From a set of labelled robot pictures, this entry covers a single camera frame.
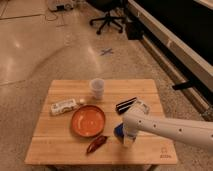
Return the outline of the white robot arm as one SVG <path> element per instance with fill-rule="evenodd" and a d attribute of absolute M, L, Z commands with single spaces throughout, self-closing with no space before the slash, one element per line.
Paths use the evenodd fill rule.
<path fill-rule="evenodd" d="M 122 120 L 124 135 L 131 139 L 144 131 L 213 153 L 213 122 L 152 116 L 141 100 L 130 106 Z"/>

